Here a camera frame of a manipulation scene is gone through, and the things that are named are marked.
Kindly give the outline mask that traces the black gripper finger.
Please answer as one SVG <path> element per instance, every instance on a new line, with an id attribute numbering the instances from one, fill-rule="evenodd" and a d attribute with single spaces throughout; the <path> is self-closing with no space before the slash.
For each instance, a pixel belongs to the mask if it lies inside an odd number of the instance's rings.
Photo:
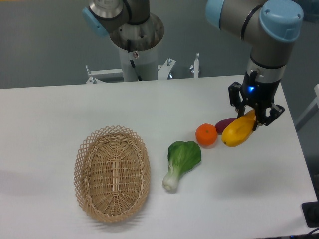
<path id="1" fill-rule="evenodd" d="M 274 102 L 257 102 L 254 105 L 255 123 L 253 131 L 259 126 L 268 126 L 275 121 L 285 111 L 285 108 Z"/>
<path id="2" fill-rule="evenodd" d="M 238 82 L 232 83 L 228 87 L 230 105 L 233 106 L 237 112 L 237 116 L 241 117 L 244 115 L 246 110 L 247 101 L 242 96 L 242 85 Z"/>

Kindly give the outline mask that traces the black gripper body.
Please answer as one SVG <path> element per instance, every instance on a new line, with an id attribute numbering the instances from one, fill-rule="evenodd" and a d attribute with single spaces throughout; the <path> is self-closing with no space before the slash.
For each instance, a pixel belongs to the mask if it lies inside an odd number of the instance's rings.
<path id="1" fill-rule="evenodd" d="M 257 81 L 257 72 L 244 75 L 241 94 L 246 105 L 254 107 L 270 107 L 274 102 L 274 96 L 280 81 L 262 83 Z"/>

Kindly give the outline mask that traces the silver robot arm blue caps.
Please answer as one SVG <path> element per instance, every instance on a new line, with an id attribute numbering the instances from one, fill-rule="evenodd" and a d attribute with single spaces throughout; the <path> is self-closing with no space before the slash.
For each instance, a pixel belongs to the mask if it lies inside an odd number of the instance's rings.
<path id="1" fill-rule="evenodd" d="M 156 47 L 164 26 L 149 1 L 92 0 L 82 14 L 97 35 L 117 46 L 126 82 L 158 79 Z M 228 88 L 230 104 L 238 116 L 253 108 L 254 128 L 271 124 L 284 112 L 274 95 L 300 34 L 302 8 L 291 0 L 209 0 L 205 16 L 252 47 L 243 82 Z"/>

